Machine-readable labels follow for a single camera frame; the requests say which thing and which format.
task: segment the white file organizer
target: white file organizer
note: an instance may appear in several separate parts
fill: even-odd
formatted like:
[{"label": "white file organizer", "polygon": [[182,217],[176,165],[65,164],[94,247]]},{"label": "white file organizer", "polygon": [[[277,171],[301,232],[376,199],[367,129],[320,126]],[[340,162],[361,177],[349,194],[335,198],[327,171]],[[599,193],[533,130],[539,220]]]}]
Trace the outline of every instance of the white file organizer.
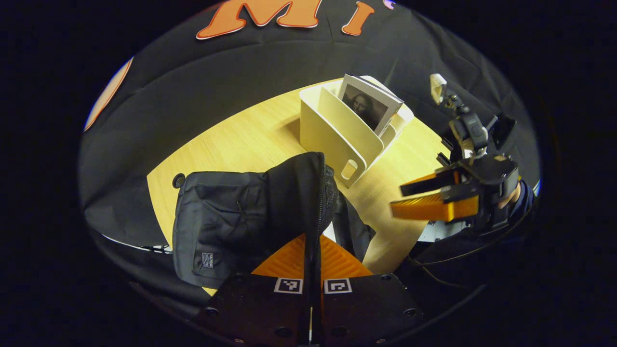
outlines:
[{"label": "white file organizer", "polygon": [[[362,77],[389,91],[374,78]],[[342,80],[338,80],[300,91],[300,144],[307,151],[323,152],[335,177],[350,188],[387,151],[413,119],[413,112],[403,104],[381,137],[377,137],[337,97],[341,85]],[[348,163],[355,171],[346,175]]]}]

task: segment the letter m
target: letter m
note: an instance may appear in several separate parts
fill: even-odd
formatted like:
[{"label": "letter m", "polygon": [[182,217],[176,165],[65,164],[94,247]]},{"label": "letter m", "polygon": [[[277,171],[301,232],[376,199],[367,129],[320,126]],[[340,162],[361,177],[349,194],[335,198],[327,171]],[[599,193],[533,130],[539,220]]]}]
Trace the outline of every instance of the letter m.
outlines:
[{"label": "letter m", "polygon": [[276,19],[279,25],[312,28],[318,23],[317,10],[320,3],[321,0],[228,0],[218,8],[210,25],[197,33],[197,38],[205,40],[244,28],[246,21],[239,18],[243,7],[246,7],[253,22],[262,27],[289,6],[287,11]]}]

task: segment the wooden table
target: wooden table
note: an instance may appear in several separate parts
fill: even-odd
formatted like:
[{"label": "wooden table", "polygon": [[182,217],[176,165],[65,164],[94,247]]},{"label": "wooden table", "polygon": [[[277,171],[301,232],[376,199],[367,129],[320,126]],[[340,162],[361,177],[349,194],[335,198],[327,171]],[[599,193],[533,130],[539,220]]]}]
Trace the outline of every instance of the wooden table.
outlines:
[{"label": "wooden table", "polygon": [[[178,199],[178,190],[171,182],[176,174],[264,172],[306,152],[299,142],[301,89],[225,119],[186,143],[148,174],[154,212],[170,246],[173,247]],[[427,221],[393,219],[388,204],[402,199],[399,185],[441,166],[436,160],[439,152],[449,155],[439,136],[414,118],[355,185],[347,189],[337,180],[339,190],[354,205],[362,221],[376,231],[363,262],[373,273],[396,269],[424,230]],[[215,292],[210,288],[205,290],[210,294]]]}]

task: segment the person's hand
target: person's hand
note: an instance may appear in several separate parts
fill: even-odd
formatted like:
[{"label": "person's hand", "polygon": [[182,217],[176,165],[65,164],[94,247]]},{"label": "person's hand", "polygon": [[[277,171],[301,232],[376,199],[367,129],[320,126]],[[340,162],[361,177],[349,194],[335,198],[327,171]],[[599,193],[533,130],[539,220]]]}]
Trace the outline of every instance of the person's hand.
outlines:
[{"label": "person's hand", "polygon": [[507,198],[501,200],[497,204],[497,207],[499,207],[499,209],[503,209],[509,203],[515,204],[518,201],[518,198],[520,197],[521,197],[521,182],[518,182],[518,184],[516,185],[516,188],[512,191],[512,193],[510,193],[510,195]]}]

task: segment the orange letter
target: orange letter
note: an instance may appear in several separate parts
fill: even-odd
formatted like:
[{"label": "orange letter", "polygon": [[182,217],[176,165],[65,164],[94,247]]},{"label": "orange letter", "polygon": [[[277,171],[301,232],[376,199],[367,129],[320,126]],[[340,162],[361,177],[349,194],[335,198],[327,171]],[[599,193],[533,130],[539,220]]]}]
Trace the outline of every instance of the orange letter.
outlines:
[{"label": "orange letter", "polygon": [[246,25],[240,19],[242,7],[246,7],[253,22],[262,27],[269,23],[287,5],[289,8],[276,22],[283,27],[313,28],[317,26],[317,10],[321,0],[229,0],[225,1],[214,14],[210,25],[197,33],[205,40],[238,31]]},{"label": "orange letter", "polygon": [[345,34],[358,36],[362,33],[362,25],[366,22],[366,19],[370,14],[375,13],[375,10],[361,1],[358,1],[355,4],[358,8],[355,10],[354,15],[349,20],[349,23],[343,25],[341,30]]}]

